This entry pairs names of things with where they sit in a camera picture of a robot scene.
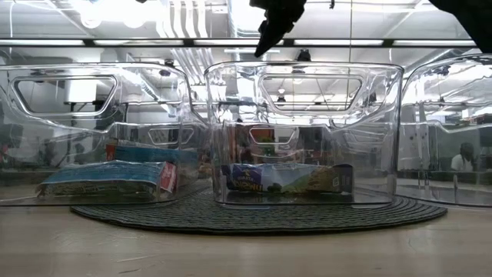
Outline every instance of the fluorescent light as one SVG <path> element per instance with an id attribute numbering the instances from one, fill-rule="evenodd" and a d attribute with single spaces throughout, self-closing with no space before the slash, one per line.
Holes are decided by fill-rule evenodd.
<path id="1" fill-rule="evenodd" d="M 94 40 L 96 45 L 100 46 L 154 46 L 154 45 L 183 45 L 183 41 L 180 39 L 142 39 L 142 40 L 128 40 L 128 39 L 96 39 Z"/>
<path id="2" fill-rule="evenodd" d="M 369 46 L 383 45 L 382 39 L 296 39 L 294 45 L 318 45 L 318 46 Z"/>
<path id="3" fill-rule="evenodd" d="M 197 39 L 195 45 L 257 45 L 259 39 L 237 38 L 237 39 Z M 277 45 L 283 45 L 284 40 L 280 40 Z"/>
<path id="4" fill-rule="evenodd" d="M 434 115 L 434 116 L 449 116 L 449 115 L 454 115 L 454 114 L 456 114 L 456 112 L 437 111 L 437 112 L 431 113 L 430 115 Z"/>
<path id="5" fill-rule="evenodd" d="M 461 111 L 461 118 L 465 119 L 467 118 L 468 116 L 470 116 L 470 113 L 468 112 L 468 110 L 463 110 Z"/>
<path id="6" fill-rule="evenodd" d="M 129 28 L 140 28 L 146 21 L 156 21 L 162 16 L 160 2 L 157 1 L 144 4 L 135 0 L 68 2 L 80 14 L 81 23 L 86 28 L 97 28 L 102 22 L 123 22 Z"/>
<path id="7" fill-rule="evenodd" d="M 67 80 L 65 102 L 90 103 L 96 99 L 98 80 Z"/>
<path id="8" fill-rule="evenodd" d="M 294 79 L 292 80 L 292 83 L 293 83 L 294 85 L 300 85 L 300 84 L 302 84 L 302 82 L 303 82 L 303 81 L 304 81 L 304 80 L 303 80 L 302 78 L 294 78 Z"/>
<path id="9" fill-rule="evenodd" d="M 228 10 L 238 35 L 258 34 L 258 26 L 265 20 L 264 10 L 251 7 L 249 1 L 245 0 L 229 2 Z"/>
<path id="10" fill-rule="evenodd" d="M 476 111 L 472 116 L 485 115 L 488 113 L 492 113 L 492 107 L 481 108 L 480 110 Z"/>
<path id="11" fill-rule="evenodd" d="M 327 105 L 344 105 L 345 103 L 330 103 L 330 102 L 274 102 L 276 105 L 298 105 L 298 106 L 306 106 L 306 105 L 312 105 L 312 106 L 327 106 Z"/>
<path id="12" fill-rule="evenodd" d="M 476 46 L 472 40 L 403 40 L 394 41 L 395 46 Z"/>
<path id="13" fill-rule="evenodd" d="M 254 48 L 233 48 L 233 49 L 224 49 L 224 53 L 226 54 L 253 54 L 255 51 Z M 270 49 L 267 53 L 280 53 L 278 49 Z"/>
<path id="14" fill-rule="evenodd" d="M 81 39 L 0 39 L 0 45 L 83 46 Z"/>

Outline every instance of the ceiling light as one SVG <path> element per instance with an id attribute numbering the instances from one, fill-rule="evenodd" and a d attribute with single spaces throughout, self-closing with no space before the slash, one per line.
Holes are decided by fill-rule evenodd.
<path id="1" fill-rule="evenodd" d="M 94 44 L 100 46 L 181 46 L 183 41 L 180 39 L 96 39 Z"/>
<path id="2" fill-rule="evenodd" d="M 449 111 L 437 111 L 433 112 L 430 115 L 435 115 L 435 116 L 449 116 L 449 115 L 454 115 L 456 112 L 449 112 Z"/>
<path id="3" fill-rule="evenodd" d="M 236 39 L 196 39 L 194 41 L 195 45 L 257 45 L 259 39 L 251 39 L 251 38 L 236 38 Z M 280 40 L 277 45 L 283 45 L 284 40 Z"/>
<path id="4" fill-rule="evenodd" d="M 14 46 L 83 46 L 81 39 L 0 39 L 0 45 Z"/>
<path id="5" fill-rule="evenodd" d="M 303 81 L 302 78 L 294 78 L 294 80 L 292 80 L 294 85 L 300 85 L 300 84 L 302 84 L 302 81 Z"/>
<path id="6" fill-rule="evenodd" d="M 294 105 L 294 106 L 316 105 L 316 103 L 318 103 L 318 102 L 299 102 L 299 101 L 296 101 L 296 102 L 286 102 L 284 96 L 280 96 L 279 99 L 280 98 L 283 98 L 283 100 L 279 100 L 279 101 L 277 101 L 275 103 L 282 102 L 282 103 L 288 103 L 288 105 Z"/>
<path id="7" fill-rule="evenodd" d="M 394 41 L 393 45 L 395 46 L 449 46 L 449 47 L 453 47 L 453 46 L 471 46 L 471 47 L 474 47 L 476 46 L 475 45 L 475 42 L 473 40 L 470 40 L 470 39 L 461 39 L 461 40 L 447 40 L 447 39 L 444 39 L 444 40 L 432 40 L 432 39 L 428 39 L 428 40 L 406 40 L 406 39 L 399 39 L 399 40 L 396 40 Z"/>
<path id="8" fill-rule="evenodd" d="M 294 45 L 316 46 L 379 46 L 383 45 L 382 39 L 296 39 Z"/>
<path id="9" fill-rule="evenodd" d="M 86 28 L 97 28 L 103 21 L 123 22 L 129 28 L 139 28 L 156 18 L 158 2 L 139 3 L 135 0 L 70 0 L 70 4 L 81 16 Z"/>
<path id="10" fill-rule="evenodd" d="M 245 0 L 229 1 L 228 7 L 237 36 L 258 34 L 258 26 L 265 20 L 263 9 L 251 7 Z"/>
<path id="11" fill-rule="evenodd" d="M 224 53 L 226 54 L 253 54 L 256 51 L 254 48 L 233 48 L 233 49 L 224 49 Z M 279 49 L 270 49 L 267 53 L 280 53 Z"/>

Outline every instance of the bin handle cutout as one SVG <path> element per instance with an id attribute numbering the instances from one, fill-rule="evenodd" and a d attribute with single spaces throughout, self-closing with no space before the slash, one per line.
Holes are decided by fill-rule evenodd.
<path id="1" fill-rule="evenodd" d="M 109 85 L 111 88 L 104 93 L 104 98 L 103 100 L 98 99 L 98 82 L 106 81 L 109 82 Z M 73 111 L 70 112 L 46 112 L 46 111 L 36 111 L 37 108 L 34 108 L 32 106 L 32 103 L 28 103 L 26 101 L 25 96 L 21 92 L 19 85 L 23 82 L 31 82 L 33 85 L 32 90 L 30 91 L 31 93 L 31 98 L 33 96 L 34 92 L 34 85 L 36 84 L 42 84 L 44 82 L 56 82 L 55 85 L 55 90 L 52 92 L 53 95 L 56 97 L 55 101 L 58 100 L 58 82 L 64 82 L 64 87 L 63 87 L 63 92 L 65 95 L 63 95 L 63 102 L 61 104 L 63 105 L 70 105 L 74 109 Z M 89 100 L 83 100 L 83 99 L 71 99 L 69 89 L 73 87 L 73 89 L 80 89 L 78 88 L 77 85 L 71 84 L 70 88 L 66 88 L 66 82 L 85 82 L 86 85 L 91 86 L 91 88 L 94 89 L 94 99 Z M 80 76 L 19 76 L 17 78 L 14 78 L 11 82 L 11 90 L 14 94 L 14 97 L 16 98 L 17 102 L 22 108 L 22 111 L 28 115 L 39 117 L 39 118 L 44 118 L 44 117 L 50 117 L 50 116 L 60 116 L 60 115 L 71 115 L 71 116 L 96 116 L 102 114 L 107 107 L 109 106 L 111 100 L 114 97 L 115 90 L 118 87 L 118 80 L 113 76 L 113 75 L 80 75 Z M 76 96 L 80 97 L 81 95 L 84 95 L 81 92 L 76 92 Z M 99 105 L 99 109 L 97 111 L 93 112 L 81 112 L 80 110 L 83 109 L 86 105 Z"/>
<path id="2" fill-rule="evenodd" d="M 178 132 L 180 132 L 180 129 L 179 128 L 152 128 L 150 130 L 148 130 L 148 137 L 151 138 L 151 141 L 154 145 L 175 145 L 175 144 L 178 144 L 178 135 L 173 138 L 172 141 L 170 142 L 159 142 L 158 141 L 158 137 L 156 135 L 153 135 L 155 134 L 156 132 L 162 132 L 162 131 L 174 131 L 174 130 L 177 130 Z M 183 136 L 184 134 L 186 134 L 185 131 L 190 131 L 188 134 L 189 135 L 186 135 L 186 138 L 181 138 L 181 144 L 187 144 L 191 137 L 193 136 L 194 134 L 194 129 L 192 128 L 183 128 L 181 130 L 181 136 Z"/>
<path id="3" fill-rule="evenodd" d="M 265 142 L 265 141 L 260 141 L 261 136 L 255 137 L 254 131 L 260 131 L 260 132 L 265 132 L 271 130 L 273 132 L 275 131 L 280 131 L 280 130 L 287 130 L 291 131 L 290 135 L 286 135 L 284 137 L 288 137 L 288 140 L 286 142 Z M 297 128 L 295 127 L 253 127 L 249 130 L 249 135 L 253 142 L 257 145 L 289 145 L 291 143 L 292 138 L 294 137 L 294 134 L 297 132 Z"/>
<path id="4" fill-rule="evenodd" d="M 272 98 L 271 91 L 268 91 L 265 87 L 266 81 L 271 81 L 274 79 L 281 79 L 281 86 L 279 87 L 279 91 L 282 91 L 282 94 L 278 96 L 278 101 L 275 101 Z M 284 85 L 285 80 L 292 81 L 292 92 L 286 92 L 282 85 Z M 294 101 L 294 97 L 296 95 L 303 95 L 303 93 L 295 93 L 294 83 L 296 80 L 315 80 L 316 81 L 316 91 L 319 92 L 319 96 L 313 102 L 304 102 L 304 101 Z M 342 85 L 343 90 L 347 90 L 347 94 L 345 98 L 340 101 L 332 100 L 335 97 L 334 89 L 333 91 L 327 91 L 327 89 L 320 85 L 320 81 L 326 80 L 334 80 L 333 84 L 336 84 L 338 81 L 344 81 L 347 84 Z M 353 108 L 354 103 L 359 101 L 359 98 L 364 94 L 360 94 L 361 89 L 364 87 L 365 80 L 361 75 L 347 75 L 347 74 L 265 74 L 262 75 L 258 81 L 259 89 L 263 92 L 264 99 L 268 104 L 278 113 L 326 113 L 330 114 L 345 114 L 350 112 Z M 292 96 L 293 102 L 286 101 L 286 95 Z"/>

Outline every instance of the ceiling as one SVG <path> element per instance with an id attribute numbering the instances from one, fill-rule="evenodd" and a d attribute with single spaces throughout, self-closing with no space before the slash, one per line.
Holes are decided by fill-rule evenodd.
<path id="1" fill-rule="evenodd" d="M 87 28 L 81 23 L 88 12 L 80 8 L 92 2 L 111 2 L 96 14 L 101 24 Z M 169 18 L 169 26 L 177 37 L 199 35 L 198 1 L 148 0 L 138 4 L 134 0 L 0 0 L 0 37 L 3 38 L 160 38 L 156 22 Z M 212 38 L 258 36 L 255 29 L 263 20 L 263 11 L 248 6 L 247 0 L 203 0 L 204 30 Z M 169 3 L 169 10 L 162 7 Z M 187 14 L 186 7 L 191 7 Z M 334 9 L 329 1 L 307 1 L 303 17 L 288 38 L 469 38 L 454 16 L 436 10 L 422 0 L 337 0 Z M 176 18 L 181 16 L 181 29 L 177 30 Z M 138 28 L 129 28 L 126 21 L 144 21 Z M 294 60 L 300 49 L 279 48 L 262 59 L 272 61 Z M 444 52 L 432 48 L 310 48 L 313 61 L 324 62 L 379 62 L 415 68 Z M 7 64 L 66 63 L 66 62 L 115 62 L 128 61 L 128 54 L 140 62 L 164 62 L 177 60 L 188 63 L 186 73 L 194 75 L 192 83 L 203 82 L 197 75 L 211 64 L 230 60 L 252 60 L 254 57 L 241 49 L 212 48 L 211 60 L 203 62 L 200 53 L 192 49 L 173 52 L 170 48 L 0 48 Z"/>

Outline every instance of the metal pipe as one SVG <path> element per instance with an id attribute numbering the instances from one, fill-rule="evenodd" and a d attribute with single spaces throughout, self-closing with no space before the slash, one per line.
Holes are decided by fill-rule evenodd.
<path id="1" fill-rule="evenodd" d="M 175 32 L 174 32 L 172 25 L 171 25 L 171 19 L 170 19 L 171 18 L 171 9 L 170 9 L 170 5 L 169 5 L 169 0 L 161 0 L 161 5 L 162 5 L 162 9 L 164 11 L 163 13 L 165 16 L 162 17 L 161 22 L 157 22 L 156 30 L 162 38 L 176 38 Z M 187 63 L 186 56 L 183 53 L 182 49 L 173 48 L 173 49 L 171 49 L 171 54 L 176 59 L 176 61 L 178 61 L 179 65 L 181 66 L 181 69 L 187 75 L 190 82 L 192 82 L 192 83 L 200 82 L 200 80 L 198 78 L 196 78 L 194 73 L 190 70 L 191 66 L 189 65 L 189 63 Z"/>
<path id="2" fill-rule="evenodd" d="M 173 29 L 176 32 L 176 35 L 179 38 L 185 38 L 185 34 L 183 33 L 183 28 L 181 27 L 181 0 L 171 0 L 174 7 L 175 7 L 175 20 L 173 22 Z M 189 66 L 190 72 L 192 72 L 191 77 L 195 80 L 195 83 L 200 83 L 201 78 L 200 78 L 200 73 L 198 70 L 191 64 L 191 60 L 194 60 L 193 56 L 190 55 L 191 51 L 189 49 L 186 49 L 186 51 L 183 51 L 182 49 L 177 50 L 178 53 L 181 53 L 183 56 L 183 62 L 186 63 L 187 66 Z"/>
<path id="3" fill-rule="evenodd" d="M 383 38 L 391 35 L 392 32 L 394 32 L 405 21 L 407 21 L 407 19 L 409 19 L 415 13 L 415 10 L 417 10 L 417 8 L 422 6 L 425 2 L 427 2 L 427 0 L 420 0 L 419 2 L 417 2 L 417 4 L 415 4 L 415 6 L 412 8 L 412 11 L 407 12 L 407 14 L 402 19 L 400 19 L 396 24 L 393 25 L 393 27 L 391 27 L 389 30 L 386 31 L 386 33 L 384 33 Z"/>
<path id="4" fill-rule="evenodd" d="M 195 0 L 198 7 L 198 19 L 197 19 L 197 27 L 198 34 L 200 38 L 208 38 L 206 23 L 205 23 L 205 0 Z M 210 67 L 214 64 L 214 57 L 212 56 L 212 51 L 210 48 L 202 49 L 204 53 L 204 67 Z"/>
<path id="5" fill-rule="evenodd" d="M 85 35 L 87 35 L 89 38 L 94 38 L 94 35 L 91 34 L 89 31 L 87 31 L 84 26 L 78 24 L 75 20 L 73 20 L 70 16 L 68 16 L 63 10 L 61 10 L 55 3 L 53 3 L 51 0 L 45 0 L 45 3 L 52 7 L 57 13 L 59 13 L 61 16 L 63 16 L 65 19 L 67 19 L 70 23 L 73 24 L 77 29 L 79 29 L 81 32 L 83 32 Z"/>
<path id="6" fill-rule="evenodd" d="M 190 38 L 196 38 L 197 34 L 194 31 L 194 19 L 193 19 L 193 0 L 184 0 L 184 6 L 186 8 L 186 21 L 185 21 L 185 28 L 186 32 L 188 33 L 188 36 Z M 194 58 L 193 51 L 190 49 L 185 50 L 188 53 L 188 56 L 190 56 L 190 62 L 191 64 L 197 69 L 198 71 L 198 77 L 200 78 L 200 83 L 204 84 L 204 77 L 203 77 L 203 72 L 204 68 L 207 67 L 204 56 L 201 53 L 201 49 L 195 49 L 194 52 L 196 52 L 198 58 L 201 60 L 201 64 L 203 65 L 204 68 L 201 68 L 200 65 L 198 64 L 198 61 L 196 58 Z"/>
<path id="7" fill-rule="evenodd" d="M 419 58 L 413 64 L 406 66 L 404 78 L 410 77 L 410 75 L 414 72 L 414 70 L 421 67 L 422 65 L 426 65 L 431 62 L 438 62 L 440 60 L 444 60 L 447 58 L 456 58 L 458 56 L 464 55 L 466 52 L 470 51 L 471 49 L 472 48 L 469 49 L 453 48 L 444 51 L 443 50 L 432 51 L 432 53 L 430 53 L 429 55 L 426 55 L 423 58 Z"/>

